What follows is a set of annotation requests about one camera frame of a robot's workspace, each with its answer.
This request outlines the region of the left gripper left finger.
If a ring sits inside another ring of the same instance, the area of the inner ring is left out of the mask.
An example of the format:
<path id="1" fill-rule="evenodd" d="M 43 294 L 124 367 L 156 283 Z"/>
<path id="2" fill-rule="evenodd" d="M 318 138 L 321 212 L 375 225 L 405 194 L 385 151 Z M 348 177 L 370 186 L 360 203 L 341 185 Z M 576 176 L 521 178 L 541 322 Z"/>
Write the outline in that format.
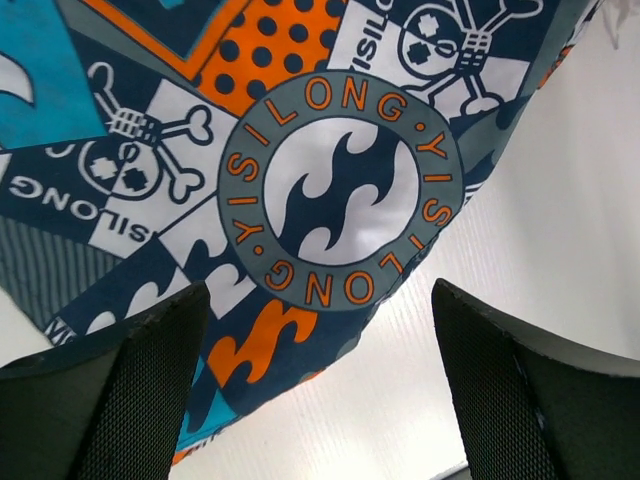
<path id="1" fill-rule="evenodd" d="M 4 479 L 166 479 L 207 325 L 196 282 L 1 369 Z"/>

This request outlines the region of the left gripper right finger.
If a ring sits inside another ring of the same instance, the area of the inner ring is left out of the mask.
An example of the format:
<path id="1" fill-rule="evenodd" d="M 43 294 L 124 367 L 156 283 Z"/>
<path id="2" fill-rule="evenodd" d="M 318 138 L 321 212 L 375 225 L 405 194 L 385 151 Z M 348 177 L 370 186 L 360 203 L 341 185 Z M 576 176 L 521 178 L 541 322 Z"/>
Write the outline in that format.
<path id="1" fill-rule="evenodd" d="M 474 479 L 636 479 L 639 363 L 439 279 L 434 328 Z"/>

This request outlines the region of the blue patterned shorts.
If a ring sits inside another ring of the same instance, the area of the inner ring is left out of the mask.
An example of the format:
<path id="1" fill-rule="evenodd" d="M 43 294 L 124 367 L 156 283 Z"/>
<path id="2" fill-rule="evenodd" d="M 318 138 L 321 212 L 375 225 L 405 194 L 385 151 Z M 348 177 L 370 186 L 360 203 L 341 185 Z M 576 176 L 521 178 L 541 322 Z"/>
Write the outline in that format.
<path id="1" fill-rule="evenodd" d="M 174 450 L 353 349 L 596 1 L 5 1 L 1 287 L 53 345 L 194 282 Z"/>

